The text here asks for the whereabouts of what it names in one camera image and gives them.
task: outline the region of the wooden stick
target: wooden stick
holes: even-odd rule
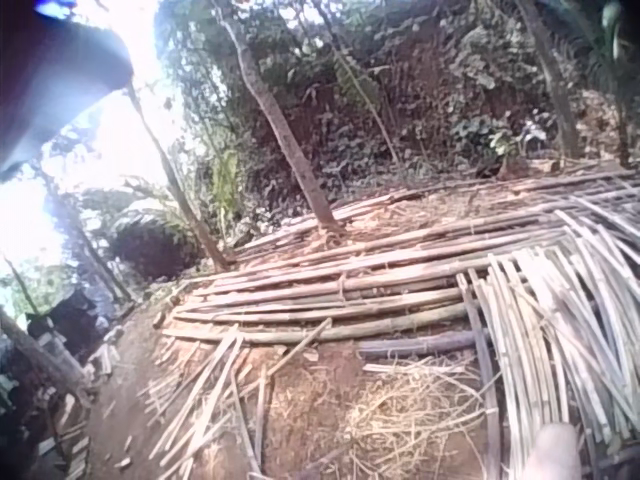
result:
[[[153,423],[158,418],[160,418],[160,416],[167,410],[167,408],[169,408],[169,406],[174,402],[174,400],[178,398],[178,396],[191,384],[191,382],[193,382],[198,377],[198,375],[200,375],[205,369],[207,372],[210,372],[213,370],[213,368],[216,366],[220,358],[222,358],[222,355],[224,354],[224,352],[231,345],[231,342],[233,341],[234,336],[235,336],[235,328],[232,328],[232,330],[229,330],[228,332],[225,332],[224,334],[222,334],[222,336],[220,337],[220,345],[218,345],[218,348],[214,350],[214,352],[211,354],[211,356],[207,360],[202,362],[200,367],[198,367],[198,369],[195,372],[193,372],[191,376],[182,385],[180,385],[180,387],[173,393],[171,398],[160,408],[158,413],[151,420],[149,420],[149,422],[147,422],[148,427],[153,425]],[[199,386],[201,388],[207,377],[208,375],[206,376],[203,375],[201,377],[201,381],[199,380],[196,386]]]
[[[304,350],[307,347],[307,345],[315,341],[320,336],[320,334],[324,331],[324,329],[329,327],[330,325],[331,325],[330,318],[327,318],[324,322],[318,325],[309,335],[304,337],[304,339],[298,345],[296,345],[296,347],[293,350],[291,350],[288,354],[282,357],[278,363],[276,363],[273,367],[271,367],[267,371],[267,379],[270,379],[272,376],[278,373],[282,367],[284,367],[298,353]],[[243,388],[242,392],[240,392],[240,397],[241,398],[246,397],[259,386],[260,386],[260,379],[256,380],[255,382]]]
[[[198,445],[205,436],[205,430],[207,425],[209,425],[209,421],[211,420],[211,415],[213,415],[213,410],[218,404],[218,400],[220,399],[220,394],[222,393],[222,388],[224,387],[224,383],[227,380],[227,376],[231,371],[231,367],[240,353],[240,347],[242,346],[242,335],[237,335],[236,343],[233,346],[233,350],[227,359],[227,363],[222,369],[222,373],[216,382],[216,386],[213,388],[207,401],[202,409],[202,414],[200,415],[200,419],[196,422],[196,429],[193,432],[193,437],[191,438],[190,448],[194,448]],[[186,463],[184,478],[189,478],[189,473],[193,468],[193,459],[190,459]]]
[[[267,385],[267,366],[262,365],[260,370],[260,383],[258,387],[258,404],[256,406],[256,436],[253,451],[256,454],[258,471],[262,468],[262,434],[264,432],[265,392]]]
[[[238,394],[238,385],[236,384],[236,381],[233,377],[231,377],[231,389],[233,392],[234,404],[236,406],[236,415],[238,416],[240,437],[242,438],[242,443],[244,443],[244,448],[247,451],[247,457],[249,459],[251,472],[262,475],[262,472],[260,471],[260,465],[258,464],[258,460],[256,459],[255,453],[253,452],[253,447],[251,446],[251,439],[249,438],[247,423],[245,422],[244,414],[242,413],[242,405],[240,405],[240,395]]]
[[[426,312],[418,312],[402,317],[363,322],[355,325],[335,327],[318,337],[318,341],[351,340],[354,338],[371,337],[392,332],[418,329],[433,323],[446,322],[465,316],[463,304],[436,308]],[[218,342],[223,337],[221,334],[210,333],[205,330],[180,329],[163,330],[163,335],[173,336],[188,340],[202,340]],[[305,338],[302,331],[295,332],[243,332],[244,339],[249,344],[293,344],[301,342]]]
[[[213,439],[215,438],[216,433],[218,433],[218,431],[223,427],[223,425],[229,420],[229,418],[231,417],[231,414],[227,413],[224,417],[222,417],[218,423],[216,423],[213,427],[211,427],[211,429],[209,429],[209,431],[206,433],[206,435],[203,437],[202,441],[199,442],[197,445],[193,446],[193,447],[189,447],[189,449],[187,450],[187,453],[180,459],[178,460],[169,470],[167,470],[165,473],[163,473],[158,480],[167,480],[168,478],[171,478],[171,476],[188,460],[192,459],[193,456],[198,453],[201,449],[203,449],[204,447],[206,447],[209,443],[211,443],[213,441]]]
[[[240,372],[240,375],[238,375],[238,381],[242,382],[245,379],[245,377],[249,374],[251,369],[252,369],[251,365],[246,365]],[[222,398],[226,399],[229,395],[231,395],[231,387],[227,388]],[[160,461],[161,467],[165,467],[169,463],[169,461],[171,461],[171,459],[175,456],[175,454],[178,453],[180,449],[187,444],[189,439],[193,437],[193,433],[195,432],[195,429],[196,429],[196,424],[194,423],[189,428],[187,433],[184,434],[182,438],[178,441],[178,443],[171,449],[171,451],[167,453],[165,457]]]

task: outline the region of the tree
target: tree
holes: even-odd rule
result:
[[[244,82],[256,99],[264,115],[269,120],[282,153],[291,165],[298,183],[320,225],[335,228],[337,223],[333,218],[331,207],[320,188],[320,184],[313,174],[311,163],[302,152],[287,119],[285,118],[278,102],[262,81],[258,67],[253,60],[251,51],[247,46],[240,24],[233,18],[231,4],[227,0],[214,0],[214,7],[220,24],[227,30],[238,54],[238,62]]]
[[[109,290],[114,300],[119,298],[119,291],[125,300],[131,301],[131,294],[113,270],[111,270],[109,265],[102,259],[91,242],[91,239],[84,231],[78,212],[73,206],[69,205],[68,202],[65,202],[55,180],[42,169],[39,162],[34,162],[32,168],[38,178],[43,181],[57,226],[70,240],[72,250],[78,260],[84,261],[84,263],[92,267],[92,270]]]
[[[560,66],[552,53],[549,33],[542,24],[533,0],[516,0],[516,4],[529,34],[533,37],[538,59],[542,65],[547,91],[556,111],[563,153],[570,158],[579,158],[581,149],[576,120],[571,111],[569,93]]]
[[[589,82],[614,98],[620,165],[629,168],[628,123],[633,111],[629,106],[640,93],[637,81],[640,71],[637,47],[619,38],[624,20],[620,3],[562,0],[551,6],[569,27],[570,45],[580,52],[577,60],[586,70]]]
[[[69,393],[78,400],[82,407],[90,408],[91,400],[89,399],[88,386],[85,379],[67,371],[61,364],[56,362],[53,356],[45,351],[27,332],[22,330],[5,313],[4,308],[1,306],[0,330],[29,359],[34,368],[44,372],[49,377],[58,392],[62,394]]]
[[[27,288],[27,284],[25,283],[24,279],[22,278],[22,275],[20,275],[20,272],[18,272],[18,270],[16,270],[16,268],[13,266],[13,263],[11,262],[11,260],[9,260],[4,253],[2,253],[2,257],[4,258],[4,261],[7,264],[7,266],[9,267],[9,269],[11,270],[11,274],[15,278],[16,282],[18,282],[18,285],[20,286],[20,290],[22,291],[22,295],[24,296],[24,299],[27,301],[27,303],[31,307],[31,312],[35,313],[36,315],[39,315],[40,312],[38,311],[38,307],[36,306],[36,302],[33,301],[33,297],[31,296],[31,293],[29,293],[29,288]]]
[[[198,237],[202,247],[207,252],[207,255],[213,260],[214,264],[221,270],[228,270],[229,263],[227,259],[224,257],[222,252],[218,249],[216,245],[216,241],[211,237],[209,232],[207,231],[207,227],[204,223],[197,217],[191,205],[189,204],[189,200],[185,195],[182,186],[180,185],[180,181],[176,175],[176,171],[171,164],[171,160],[169,156],[160,145],[158,138],[154,135],[153,130],[147,123],[146,118],[144,117],[144,113],[142,111],[142,105],[140,104],[140,100],[136,95],[136,92],[133,88],[133,84],[129,84],[128,86],[129,98],[131,99],[131,103],[133,108],[136,110],[138,115],[140,116],[140,120],[144,126],[144,129],[147,131],[149,138],[153,142],[153,145],[158,150],[158,154],[160,155],[160,161],[162,162],[162,168],[164,169],[165,174],[167,175],[167,180],[169,182],[169,190],[171,194],[175,198],[178,206],[180,207],[180,211],[185,216],[185,219],[191,226],[193,232]]]

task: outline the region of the thin tree trunk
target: thin tree trunk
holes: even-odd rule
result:
[[[629,130],[627,125],[627,112],[625,106],[619,99],[616,100],[616,110],[618,113],[618,156],[620,157],[620,166],[622,168],[630,168],[629,160]]]
[[[116,286],[118,290],[120,290],[120,293],[125,298],[125,300],[130,302],[132,300],[132,297],[131,297],[131,294],[129,293],[129,290],[127,290],[127,287],[124,286],[124,284],[116,276],[113,270],[111,270],[111,267],[107,265],[107,262],[105,262],[102,259],[98,251],[93,246],[93,243],[91,243],[91,239],[87,236],[82,226],[78,225],[76,227],[76,231],[78,233],[78,236],[82,239],[82,243],[84,243],[87,249],[87,252],[89,254],[89,257],[91,257],[91,260],[93,260],[93,262],[98,266],[98,269],[104,272],[104,274],[108,278],[109,281],[105,282],[105,284],[108,284],[109,282],[111,282],[113,285]]]
[[[23,331],[0,306],[0,329],[13,345],[29,359],[35,369],[44,372],[61,394],[73,395],[84,408],[91,407],[88,386],[82,378],[66,371],[54,357]]]
[[[542,24],[538,10],[533,0],[516,0],[522,18],[529,34],[533,37],[533,43],[542,65],[547,91],[556,111],[558,130],[564,155],[569,158],[579,158],[582,155],[580,140],[576,128],[576,120],[571,111],[569,93],[562,77],[562,71],[557,60],[553,56],[551,39],[545,26]]]
[[[169,160],[169,157],[162,148],[162,145],[160,145],[160,142],[154,135],[151,127],[144,117],[144,113],[142,112],[142,105],[140,104],[140,100],[138,99],[138,96],[136,95],[132,84],[129,84],[128,90],[129,98],[131,99],[133,108],[136,110],[136,112],[138,112],[144,129],[147,131],[147,134],[153,142],[153,145],[156,147],[156,150],[158,150],[162,168],[164,169],[164,173],[167,175],[167,180],[169,182],[169,190],[171,191],[173,198],[175,198],[176,202],[178,203],[180,211],[185,216],[187,223],[198,237],[198,240],[200,240],[200,244],[204,248],[205,252],[207,252],[207,255],[211,258],[211,260],[213,260],[213,263],[221,270],[229,270],[229,263],[227,262],[227,259],[224,258],[224,255],[218,249],[215,240],[207,231],[207,227],[205,227],[204,223],[196,216],[195,212],[191,208],[191,204],[189,203],[186,194],[180,186],[180,182],[178,181],[175,169],[171,164],[171,160]]]
[[[291,165],[298,183],[302,188],[307,202],[318,219],[318,222],[326,227],[335,227],[336,220],[333,218],[331,207],[320,188],[320,184],[313,174],[311,163],[305,157],[300,145],[298,144],[287,119],[285,118],[278,102],[269,88],[260,78],[258,67],[246,44],[244,34],[241,27],[233,19],[231,5],[228,0],[213,0],[214,6],[218,12],[220,24],[229,32],[229,36],[236,46],[238,52],[238,62],[242,71],[247,88],[256,99],[263,113],[269,120],[269,124],[273,129],[273,133],[280,144],[282,153]]]
[[[53,178],[47,175],[42,168],[34,166],[36,173],[44,181],[45,188],[49,194],[52,202],[55,203],[55,209],[61,212],[64,218],[60,218],[59,221],[64,224],[64,228],[68,236],[71,237],[71,241],[76,249],[80,250],[80,254],[87,258],[92,265],[93,270],[104,286],[109,290],[109,293],[114,300],[118,300],[119,296],[116,291],[119,290],[122,296],[131,301],[132,297],[124,284],[116,277],[111,268],[100,257],[100,254],[96,251],[95,247],[91,243],[91,239],[87,236],[80,223],[77,213],[70,208],[62,199],[58,192],[58,187],[55,184]]]
[[[4,261],[6,262],[6,264],[9,266],[9,269],[11,270],[11,273],[16,279],[16,282],[18,282],[18,285],[20,285],[20,290],[22,290],[22,295],[24,295],[25,300],[31,307],[31,311],[36,315],[40,315],[40,312],[38,311],[38,307],[36,306],[36,302],[33,301],[33,297],[29,293],[29,289],[27,288],[27,284],[22,279],[22,275],[20,275],[20,272],[16,270],[16,268],[13,266],[13,263],[11,263],[11,260],[9,260],[4,253],[2,254],[2,257],[4,258]]]

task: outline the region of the dirt path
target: dirt path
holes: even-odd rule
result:
[[[158,458],[148,460],[163,428],[156,424],[147,427],[151,414],[145,414],[143,402],[137,397],[150,379],[159,378],[170,365],[157,367],[154,355],[161,348],[161,336],[151,328],[156,309],[134,314],[125,326],[125,334],[118,344],[121,361],[113,376],[100,389],[100,396],[89,419],[88,435],[91,477],[94,480],[148,480],[162,474]],[[205,346],[194,357],[197,365],[210,347]],[[292,360],[271,382],[266,412],[264,469],[271,478],[292,478],[309,464],[344,445],[340,437],[341,425],[359,393],[375,377],[362,371],[351,344],[327,344],[318,348],[318,360],[299,356]],[[250,379],[256,378],[260,366],[273,364],[279,354],[273,348],[254,348],[244,360],[253,366]],[[256,397],[245,406],[249,429],[253,435]],[[170,409],[167,418],[173,418]],[[124,452],[127,438],[132,441]],[[464,437],[452,436],[438,466],[440,478],[482,478],[477,457]],[[476,448],[483,451],[480,438]],[[126,456],[132,464],[120,472],[115,464]],[[349,456],[336,461],[335,467],[317,478],[353,478],[353,464]],[[424,465],[420,478],[433,478],[434,466]],[[191,478],[247,478],[248,463],[244,449],[236,436],[225,434],[215,448],[203,452],[195,464]],[[359,471],[358,478],[372,478]]]
[[[91,411],[87,433],[92,440],[90,464],[94,480],[147,480],[160,473],[157,462],[144,461],[152,448],[149,434],[153,432],[146,427],[148,418],[137,398],[155,374],[152,358],[160,336],[151,328],[151,322],[156,313],[155,308],[137,311],[124,326],[125,334],[117,346],[121,361],[109,381],[100,387]],[[123,448],[129,435],[132,441],[125,455]],[[133,463],[120,474],[114,464],[127,455]]]

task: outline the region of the sunlight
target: sunlight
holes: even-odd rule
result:
[[[126,0],[109,2],[110,13],[107,15],[94,0],[84,0],[78,2],[78,13],[91,18],[97,25],[110,25],[123,38],[131,54],[139,87],[158,80],[162,73],[153,37],[157,1],[133,3]],[[156,93],[161,93],[161,89],[157,88]],[[149,94],[141,94],[141,97],[151,126],[168,146],[179,129],[173,124],[169,112],[161,108],[165,97],[158,95],[153,98]],[[65,189],[79,186],[109,188],[122,184],[122,177],[127,175],[165,183],[157,152],[129,100],[120,93],[114,93],[104,99],[100,107],[103,116],[94,144],[100,159],[67,170],[64,178],[57,179],[61,186]],[[43,201],[44,189],[35,181],[13,180],[0,187],[0,224],[6,232],[0,237],[0,249],[15,262],[32,257],[40,258],[44,264],[61,260],[61,238],[42,210]],[[0,265],[0,272],[5,272],[4,265]]]

